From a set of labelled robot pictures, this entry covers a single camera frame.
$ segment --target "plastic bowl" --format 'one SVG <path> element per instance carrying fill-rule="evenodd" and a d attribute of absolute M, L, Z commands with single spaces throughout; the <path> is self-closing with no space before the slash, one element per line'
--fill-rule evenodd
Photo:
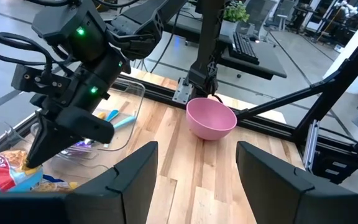
<path fill-rule="evenodd" d="M 191 132 L 205 140 L 221 139 L 237 125 L 237 117 L 230 108 L 208 98 L 190 100 L 186 120 Z"/>

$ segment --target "colorful food package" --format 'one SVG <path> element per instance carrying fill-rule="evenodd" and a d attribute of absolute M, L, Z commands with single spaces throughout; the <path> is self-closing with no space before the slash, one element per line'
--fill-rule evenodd
<path fill-rule="evenodd" d="M 24 163 L 27 152 L 13 149 L 0 153 L 0 192 L 29 191 L 41 181 L 42 166 L 28 169 Z"/>
<path fill-rule="evenodd" d="M 76 182 L 65 182 L 60 179 L 54 179 L 49 175 L 44 175 L 42 180 L 32 189 L 36 192 L 68 192 L 78 186 Z"/>

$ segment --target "keyboard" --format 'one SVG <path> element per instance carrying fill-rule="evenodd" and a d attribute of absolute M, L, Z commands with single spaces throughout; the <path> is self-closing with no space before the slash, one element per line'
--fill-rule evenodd
<path fill-rule="evenodd" d="M 230 56 L 258 65 L 259 59 L 255 55 L 248 36 L 234 32 L 233 39 L 232 47 L 229 48 Z"/>

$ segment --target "gray floor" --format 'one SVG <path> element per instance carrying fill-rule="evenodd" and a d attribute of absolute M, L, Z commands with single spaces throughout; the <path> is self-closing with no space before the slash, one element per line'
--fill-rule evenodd
<path fill-rule="evenodd" d="M 24 35 L 36 40 L 50 50 L 47 44 L 40 40 L 31 30 L 30 26 L 35 13 L 41 8 L 42 6 L 27 1 L 0 0 L 0 32 L 13 32 Z M 114 12 L 104 13 L 103 17 L 107 19 L 114 16 L 114 14 Z M 155 65 L 155 61 L 162 53 L 169 36 L 170 34 L 164 33 L 157 48 L 145 59 L 145 65 L 148 70 Z M 325 45 L 311 43 L 307 38 L 296 34 L 272 32 L 270 37 L 279 44 L 276 48 L 272 47 L 272 53 L 277 55 L 288 77 L 273 77 L 272 80 L 264 80 L 219 65 L 219 93 L 260 105 L 274 98 L 306 88 L 311 83 L 321 81 L 325 71 L 337 57 L 337 53 L 333 49 Z M 190 65 L 195 61 L 197 51 L 196 45 L 186 47 L 185 40 L 175 36 L 154 73 L 175 80 L 179 77 L 184 77 Z M 40 54 L 20 52 L 1 45 L 0 53 L 27 60 L 44 60 Z M 35 110 L 35 107 L 28 103 L 32 96 L 31 93 L 18 95 L 10 87 L 14 67 L 14 64 L 0 61 L 0 101 L 7 101 L 7 103 L 0 106 L 0 120 L 8 122 L 10 125 L 17 124 Z M 242 78 L 236 77 L 238 73 L 243 75 Z M 312 96 L 294 104 L 277 108 L 277 111 L 284 114 L 288 124 L 296 126 L 316 99 L 317 96 Z M 356 106 L 358 106 L 358 95 L 345 93 L 322 120 L 321 126 L 352 136 L 358 140 L 358 129 L 350 122 L 351 118 L 356 114 Z M 322 133 L 345 141 L 345 139 L 333 134 L 325 133 L 324 131 Z M 358 191 L 358 184 L 354 186 L 350 184 L 349 188 Z"/>

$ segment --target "wooden table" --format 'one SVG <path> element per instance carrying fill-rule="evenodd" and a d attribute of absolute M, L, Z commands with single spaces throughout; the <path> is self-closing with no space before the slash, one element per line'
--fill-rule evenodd
<path fill-rule="evenodd" d="M 129 76 L 172 89 L 177 85 L 177 81 L 135 69 Z M 225 105 L 233 108 L 255 106 L 226 96 L 220 97 Z M 285 122 L 283 115 L 277 111 L 269 111 L 262 116 Z M 303 168 L 296 146 L 291 142 L 243 128 L 235 128 L 219 141 L 203 141 L 188 129 L 184 110 L 148 99 L 142 103 L 128 145 L 121 151 L 100 152 L 96 160 L 98 164 L 112 167 L 149 141 L 158 141 L 158 176 L 147 220 L 149 224 L 256 223 L 235 162 L 238 141 L 250 142 Z M 103 171 L 101 166 L 91 169 L 67 163 L 60 167 L 52 164 L 51 169 L 48 163 L 44 166 L 46 174 L 80 184 L 89 180 L 96 169 Z M 79 172 L 68 175 L 68 170 L 73 169 Z"/>

